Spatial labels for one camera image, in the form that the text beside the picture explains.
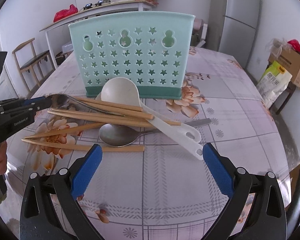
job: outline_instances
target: blue gripper pad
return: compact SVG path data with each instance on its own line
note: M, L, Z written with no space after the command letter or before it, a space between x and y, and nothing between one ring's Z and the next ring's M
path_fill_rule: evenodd
M84 194L93 174L96 172L102 161L102 148L100 145L94 145L87 154L88 156L85 161L78 169L77 173L72 177L70 193L74 200Z
M202 149L203 159L208 166L214 180L216 181L221 193L232 198L234 194L233 179L223 166L218 156L214 153L211 144L205 144Z

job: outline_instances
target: red plastic bag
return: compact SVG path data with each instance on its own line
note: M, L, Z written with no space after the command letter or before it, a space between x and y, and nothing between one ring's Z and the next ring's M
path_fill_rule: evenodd
M297 40L288 41L288 43L293 47L293 49L297 52L300 52L300 43Z
M56 15L54 16L53 22L57 22L63 18L66 18L72 14L75 14L77 12L78 12L78 8L76 6L74 6L73 4L71 4L69 10L64 9L64 10L57 12Z

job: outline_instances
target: refrigerator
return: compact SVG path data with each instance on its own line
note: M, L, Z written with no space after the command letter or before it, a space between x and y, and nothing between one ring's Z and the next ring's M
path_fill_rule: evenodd
M211 0L206 48L234 56L245 68L259 10L260 0Z

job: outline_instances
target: dark green basket base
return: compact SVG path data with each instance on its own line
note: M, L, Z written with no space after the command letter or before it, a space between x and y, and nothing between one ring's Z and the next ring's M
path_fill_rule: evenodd
M181 88L137 86L140 98L175 99L182 97ZM87 97L95 98L102 87L86 87Z

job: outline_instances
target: wooden tabletop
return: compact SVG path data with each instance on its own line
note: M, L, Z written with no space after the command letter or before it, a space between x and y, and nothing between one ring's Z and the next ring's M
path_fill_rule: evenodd
M50 25L44 27L44 28L41 29L39 32L44 31L44 30L50 28L51 26L56 25L56 24L58 24L60 21L63 21L63 20L65 20L65 19L69 18L69 17L73 17L74 15L80 15L80 14L82 14L82 13L84 13L84 12L87 12L87 11L90 11L90 10L96 10L96 11L97 11L98 9L101 9L101 8L104 8L104 7L111 7L111 6L115 6L115 5L120 5L120 4L131 4L131 3L143 3L143 4L148 5L148 6L151 6L151 7L153 7L153 8L156 7L156 5L154 5L154 4L152 4L152 3L149 3L149 2L146 1L146 0L109 3L109 4L97 6L97 7L88 9L88 10L79 11L79 12L77 12L77 13L75 13L75 14L69 15L69 16L67 16L67 17L65 17L65 18L63 18L63 19L61 19L61 20L58 20L58 21L56 21L56 22L54 22L54 23L52 23L52 24L50 24Z

